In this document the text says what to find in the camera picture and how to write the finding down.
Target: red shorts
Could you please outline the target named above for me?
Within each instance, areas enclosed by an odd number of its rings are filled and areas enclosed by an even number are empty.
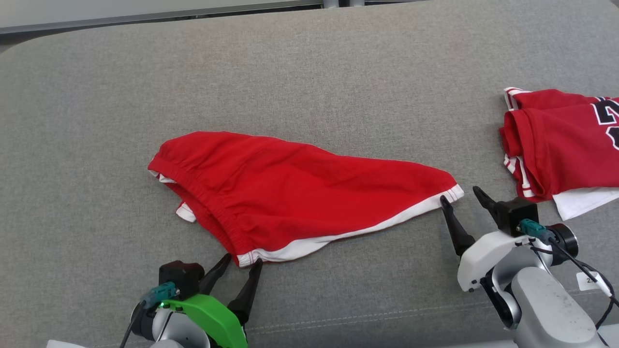
[[[149,170],[183,200],[179,215],[195,216],[241,267],[296,259],[464,195],[449,173],[417,163],[228,132],[166,141]]]

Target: white stripe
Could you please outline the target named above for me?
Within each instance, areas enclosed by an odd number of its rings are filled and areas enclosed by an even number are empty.
[[[509,170],[510,173],[513,174],[516,171],[515,157],[507,157],[507,154],[505,154],[505,161],[503,161],[503,164],[507,167],[507,170]]]
[[[522,173],[522,189],[531,189],[531,183],[529,183],[529,178],[527,177],[527,172],[524,169],[524,158],[522,156],[517,156],[520,161],[520,171]]]
[[[188,222],[195,222],[196,215],[193,213],[191,208],[187,205],[187,203],[183,202],[178,209],[176,210],[176,215],[180,216],[181,219]]]
[[[443,195],[447,197],[447,200],[449,202],[453,202],[463,197],[464,191],[462,190],[462,188],[460,188],[459,185],[456,184],[456,186],[445,192],[441,192],[430,198],[426,198],[423,201],[415,204],[414,206],[395,215],[394,217],[391,217],[390,219],[385,220],[378,225],[364,228],[363,230],[342,233],[340,235],[294,240],[280,250],[266,251],[264,249],[255,249],[250,251],[249,253],[237,255],[236,257],[238,258],[240,267],[249,266],[253,261],[257,260],[258,258],[261,258],[265,261],[273,262],[282,262],[298,259],[302,256],[306,256],[319,250],[320,248],[327,245],[330,241],[382,230],[384,228],[399,224],[428,211],[438,209],[441,207],[440,197]]]
[[[167,178],[167,177],[165,177],[163,174],[161,174],[161,173],[157,173],[157,172],[155,172],[154,170],[149,170],[149,172],[150,172],[151,174],[153,174],[153,176],[154,176],[154,177],[156,177],[157,179],[159,179],[159,182],[160,182],[160,183],[169,183],[169,184],[175,184],[175,183],[176,183],[176,181],[174,181],[174,180],[172,180],[172,179],[170,179],[170,178]]]
[[[507,103],[507,107],[510,108],[509,109],[510,111],[518,110],[518,102],[514,98],[515,95],[520,94],[520,93],[531,93],[530,90],[522,90],[520,88],[515,88],[515,87],[507,87],[506,89],[503,89],[503,91],[505,92],[505,102]]]

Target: clothing pile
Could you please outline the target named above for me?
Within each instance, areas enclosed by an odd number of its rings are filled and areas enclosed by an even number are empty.
[[[554,199],[563,220],[619,198],[619,98],[504,91],[504,164],[521,197]]]

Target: teal connector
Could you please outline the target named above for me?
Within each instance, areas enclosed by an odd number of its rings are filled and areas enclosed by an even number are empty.
[[[524,219],[520,221],[518,225],[520,227],[520,231],[528,236],[535,237],[542,241],[542,243],[546,245],[550,245],[548,239],[554,238],[555,235],[551,231],[547,230],[546,227],[536,223],[530,219]]]
[[[152,288],[149,292],[140,298],[140,302],[145,301],[144,308],[150,308],[164,300],[169,300],[178,295],[176,285],[172,282],[163,283],[160,286]]]

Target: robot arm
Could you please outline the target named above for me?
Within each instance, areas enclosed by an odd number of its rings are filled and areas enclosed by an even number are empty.
[[[572,257],[578,255],[572,231],[562,224],[545,228],[536,224],[537,206],[525,199],[494,202],[478,187],[474,193],[499,227],[478,241],[458,222],[447,199],[441,198],[454,249],[461,257],[457,273],[461,289],[483,288],[503,324],[515,331],[514,341],[521,348],[605,347],[591,318],[550,274],[550,266],[568,259],[556,252],[559,247]],[[556,243],[525,234],[523,221],[539,226],[535,233]]]
[[[236,299],[228,306],[210,296],[210,291],[224,274],[232,257],[226,254],[210,271],[198,264],[181,261],[161,266],[159,283],[176,285],[174,297],[162,300],[145,310],[136,307],[131,331],[156,343],[153,348],[247,348],[245,324],[254,302],[262,260],[249,270],[249,279]]]

